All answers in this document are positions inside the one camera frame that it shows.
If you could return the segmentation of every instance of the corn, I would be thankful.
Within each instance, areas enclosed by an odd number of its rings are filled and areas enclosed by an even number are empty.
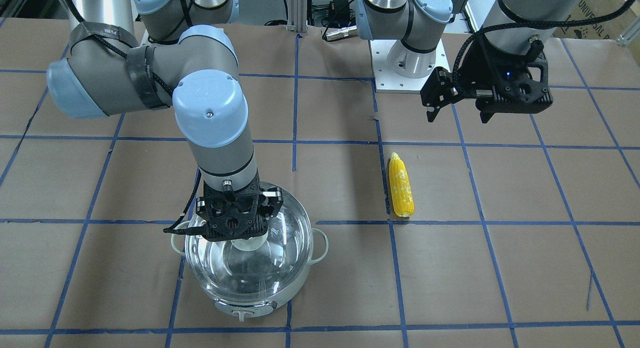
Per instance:
[[[393,211],[398,217],[411,217],[414,214],[414,195],[411,193],[409,174],[405,162],[397,153],[391,153],[389,160],[389,184]]]

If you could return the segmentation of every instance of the tiled surface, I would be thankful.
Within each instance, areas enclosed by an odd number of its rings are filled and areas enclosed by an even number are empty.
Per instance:
[[[608,348],[622,346],[617,335],[638,345],[640,68],[626,51],[553,38],[550,81],[562,88],[534,120],[482,124],[467,101],[427,123],[417,95],[373,92],[362,40],[224,29],[260,177],[300,199],[329,255],[290,306],[244,323],[220,313],[162,233],[196,167],[173,110],[64,117],[44,70],[64,52],[67,22],[10,18],[0,346]],[[465,38],[444,36],[450,63]],[[391,152],[411,177],[409,220],[387,211]]]

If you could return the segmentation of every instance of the white mounting plate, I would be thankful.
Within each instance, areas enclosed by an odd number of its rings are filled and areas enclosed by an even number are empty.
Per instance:
[[[419,94],[429,76],[418,79],[403,77],[391,69],[387,56],[396,41],[393,39],[371,40],[371,63],[375,76],[375,90],[380,93],[409,93]],[[450,70],[447,56],[444,52],[442,39],[436,48],[436,67]]]

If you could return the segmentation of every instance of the glass lid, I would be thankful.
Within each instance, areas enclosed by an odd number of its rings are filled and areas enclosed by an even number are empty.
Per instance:
[[[260,186],[275,187],[267,182]],[[306,268],[313,249],[309,216],[288,191],[282,189],[282,196],[282,207],[267,221],[264,236],[215,242],[187,236],[187,261],[211,296],[231,304],[256,303],[285,289]],[[202,222],[194,215],[190,226]]]

